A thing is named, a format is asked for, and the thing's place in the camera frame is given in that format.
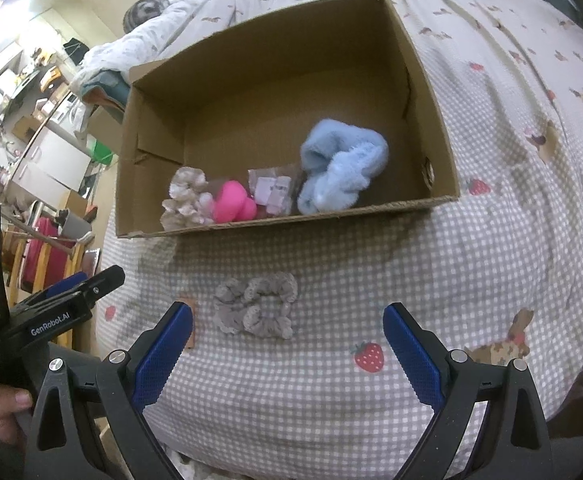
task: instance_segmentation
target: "white scrunchie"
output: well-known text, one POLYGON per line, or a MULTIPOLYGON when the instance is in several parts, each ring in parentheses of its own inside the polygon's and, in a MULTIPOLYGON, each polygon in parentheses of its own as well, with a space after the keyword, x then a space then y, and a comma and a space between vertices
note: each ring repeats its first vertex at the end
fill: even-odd
POLYGON ((263 278, 254 278, 246 285, 232 278, 221 283, 214 293, 216 314, 214 323, 224 333, 237 334, 244 330, 257 337, 292 337, 289 314, 298 298, 296 279, 289 272, 277 272, 263 278), (264 317, 254 304, 261 296, 278 296, 283 305, 278 316, 264 317))

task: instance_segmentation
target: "gray striped plush toy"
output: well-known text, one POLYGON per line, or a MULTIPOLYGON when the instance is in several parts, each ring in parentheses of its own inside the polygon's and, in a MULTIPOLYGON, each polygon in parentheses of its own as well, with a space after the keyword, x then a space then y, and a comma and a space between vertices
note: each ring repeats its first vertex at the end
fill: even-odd
POLYGON ((138 0, 123 18, 123 30, 129 34, 134 28, 147 20, 160 16, 169 7, 169 0, 138 0))

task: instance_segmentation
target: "green object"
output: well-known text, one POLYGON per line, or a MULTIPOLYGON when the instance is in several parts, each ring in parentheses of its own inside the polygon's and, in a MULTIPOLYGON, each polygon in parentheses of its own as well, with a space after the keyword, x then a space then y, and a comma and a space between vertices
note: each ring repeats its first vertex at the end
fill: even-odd
POLYGON ((101 142, 96 141, 96 143, 94 144, 94 151, 92 153, 92 160, 94 162, 98 162, 101 164, 105 164, 105 166, 109 166, 112 163, 113 157, 114 154, 112 153, 112 150, 107 148, 107 146, 105 146, 101 142))

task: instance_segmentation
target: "open cardboard box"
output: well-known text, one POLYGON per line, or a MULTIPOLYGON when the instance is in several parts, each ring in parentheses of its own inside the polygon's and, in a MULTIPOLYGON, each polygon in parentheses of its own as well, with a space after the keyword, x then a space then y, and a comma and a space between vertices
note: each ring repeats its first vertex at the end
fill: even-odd
POLYGON ((446 129, 390 0, 318 0, 212 35, 136 67, 123 121, 116 232, 151 237, 430 208, 459 197, 446 129), (371 128, 389 164, 345 211, 163 232, 181 166, 247 184, 248 170, 299 162, 323 118, 371 128))

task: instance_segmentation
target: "human hand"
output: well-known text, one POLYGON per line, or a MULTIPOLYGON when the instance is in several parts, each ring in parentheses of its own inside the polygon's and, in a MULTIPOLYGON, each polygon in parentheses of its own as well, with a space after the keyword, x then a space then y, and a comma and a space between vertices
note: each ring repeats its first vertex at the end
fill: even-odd
POLYGON ((32 407, 32 396, 27 390, 0 384, 0 441, 21 447, 25 435, 20 429, 15 413, 32 407))

